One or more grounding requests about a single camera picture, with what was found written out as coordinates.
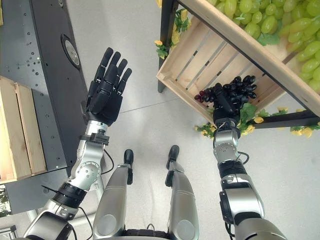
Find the robot forearm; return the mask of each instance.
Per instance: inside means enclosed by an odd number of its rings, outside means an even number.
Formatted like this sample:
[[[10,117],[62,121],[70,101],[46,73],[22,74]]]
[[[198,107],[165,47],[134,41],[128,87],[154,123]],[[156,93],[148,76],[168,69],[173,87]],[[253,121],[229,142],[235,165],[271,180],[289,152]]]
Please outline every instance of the robot forearm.
[[[236,240],[284,240],[286,237],[264,219],[263,202],[237,152],[239,131],[232,119],[216,131],[213,148],[218,162],[223,220],[234,225]]]

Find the wooden shelf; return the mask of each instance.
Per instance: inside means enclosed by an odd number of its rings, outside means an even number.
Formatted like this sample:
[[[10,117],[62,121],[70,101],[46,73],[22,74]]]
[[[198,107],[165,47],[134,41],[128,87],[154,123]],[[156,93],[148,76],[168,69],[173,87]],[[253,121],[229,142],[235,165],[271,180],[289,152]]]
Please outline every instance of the wooden shelf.
[[[295,64],[290,62],[288,65],[285,65],[282,62],[288,56],[284,42],[279,45],[263,47],[206,0],[179,0],[179,3],[196,17],[200,18],[208,27],[266,73],[268,77],[281,85],[287,92],[300,101],[301,104],[320,116],[320,95],[290,69]],[[274,93],[277,89],[276,85],[273,86],[273,90],[270,90],[270,93]]]

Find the black cable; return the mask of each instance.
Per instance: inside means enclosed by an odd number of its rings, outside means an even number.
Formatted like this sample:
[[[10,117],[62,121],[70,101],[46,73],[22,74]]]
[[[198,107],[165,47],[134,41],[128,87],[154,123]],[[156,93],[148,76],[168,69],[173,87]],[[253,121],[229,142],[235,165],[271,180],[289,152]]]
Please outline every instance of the black cable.
[[[227,224],[226,222],[224,223],[225,229],[227,231],[227,233],[230,236],[230,239],[232,240],[232,237],[234,238],[235,235],[231,232],[231,224]]]
[[[249,155],[245,152],[242,152],[242,151],[238,151],[238,154],[246,156],[246,160],[243,162],[243,165],[245,165],[249,161]]]
[[[152,226],[153,231],[155,230],[155,226],[152,223],[149,223],[149,225],[146,227],[146,229],[149,229],[149,227]]]
[[[115,167],[115,162],[114,162],[114,160],[112,159],[112,157],[109,155],[109,153],[108,153],[105,149],[103,149],[103,151],[104,151],[104,152],[108,155],[108,157],[110,158],[111,163],[112,163],[112,167],[111,167],[110,170],[101,173],[101,175],[102,175],[102,174],[107,174],[107,173],[111,172],[111,171],[114,169],[114,167]]]
[[[74,227],[72,227],[72,232],[73,232],[73,235],[74,235],[74,240],[78,240],[77,239],[77,234],[76,234],[76,231],[75,231]]]
[[[91,228],[91,235],[90,235],[90,237],[88,237],[86,240],[89,240],[92,236],[93,236],[93,229],[92,229],[92,225],[91,225],[91,222],[90,222],[90,220],[89,220],[89,218],[88,218],[88,216],[87,216],[87,214],[86,214],[86,212],[85,212],[85,210],[82,208],[82,207],[78,207],[79,209],[81,209],[82,210],[82,212],[83,212],[83,214],[84,214],[84,216],[85,216],[85,218],[86,218],[86,220],[88,221],[88,223],[89,223],[89,225],[90,225],[90,228]]]

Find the black metal frame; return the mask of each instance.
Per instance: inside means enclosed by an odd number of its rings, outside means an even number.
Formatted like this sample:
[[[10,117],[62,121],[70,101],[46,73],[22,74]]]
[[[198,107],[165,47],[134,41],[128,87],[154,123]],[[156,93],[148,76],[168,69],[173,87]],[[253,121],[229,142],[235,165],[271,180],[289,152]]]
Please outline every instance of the black metal frame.
[[[160,40],[163,42],[165,46],[170,46],[170,41],[172,37],[172,30],[175,22],[175,15],[177,8],[181,4],[178,0],[162,0],[162,10],[161,10],[161,30],[160,30]],[[255,64],[258,68],[260,68],[263,72],[264,70],[254,62],[250,57],[248,57],[241,49],[238,49],[232,42],[226,39],[220,32],[214,29],[212,26],[208,25],[201,17],[194,14],[194,12],[190,11],[190,9],[183,5],[189,12],[195,15],[197,18],[201,19],[210,29],[216,32],[220,37],[226,40],[229,44],[231,44],[235,49],[237,49],[241,54],[243,54],[247,59],[249,59],[253,64]],[[159,69],[163,65],[165,60],[159,58]],[[267,72],[267,74],[274,82],[276,82],[280,87],[282,87],[287,93],[289,93],[295,100],[297,100],[302,106],[304,106],[307,110],[303,112],[296,113],[288,113],[284,115],[278,116],[270,116],[265,117],[263,123],[255,124],[255,128],[257,129],[265,129],[265,128],[281,128],[281,127],[294,127],[294,126],[312,126],[317,125],[320,122],[320,117],[316,116],[313,112],[308,110],[308,108],[299,101],[290,91],[288,91],[284,86],[282,86],[274,77],[272,77]],[[158,92],[162,93],[165,89],[165,85],[158,80]]]

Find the wooden crate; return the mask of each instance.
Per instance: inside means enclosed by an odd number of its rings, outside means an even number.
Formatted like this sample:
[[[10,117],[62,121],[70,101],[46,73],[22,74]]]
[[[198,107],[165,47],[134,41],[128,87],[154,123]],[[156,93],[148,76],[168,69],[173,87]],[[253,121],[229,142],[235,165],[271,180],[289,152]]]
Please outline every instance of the wooden crate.
[[[32,92],[0,76],[0,184],[46,171]]]
[[[217,15],[221,14],[222,17],[226,18],[226,21],[234,24],[215,8],[213,11]],[[199,103],[194,100],[194,96],[203,89],[213,87],[216,83],[227,84],[236,76],[242,78],[246,75],[256,76],[257,89],[254,92],[257,98],[251,99],[250,102],[256,105],[258,110],[265,108],[285,93],[278,84],[212,31],[205,23],[196,17],[192,17],[191,22],[190,29],[181,36],[176,48],[170,52],[164,61],[157,78],[206,120],[213,123],[212,113],[208,111],[210,107],[212,108],[212,103]],[[235,27],[241,34],[242,32],[245,35],[247,34],[237,25]],[[288,61],[287,57],[289,55],[285,48],[286,42],[283,40],[278,45],[262,47],[249,35],[246,38],[247,41],[250,41],[250,44],[253,42],[254,45],[257,44],[259,48],[263,49],[265,53],[263,62],[268,60],[274,63],[276,61],[278,63],[277,68],[280,71],[284,69],[287,72],[286,79],[282,78],[279,82],[283,84],[285,80],[284,86],[287,89],[293,89],[293,93],[299,91],[299,94],[295,96],[300,100],[303,99],[302,102],[306,106],[320,115],[320,96],[283,63]],[[271,53],[273,53],[272,58],[266,60],[266,57],[269,57]],[[289,62],[288,66],[297,68],[296,62]]]

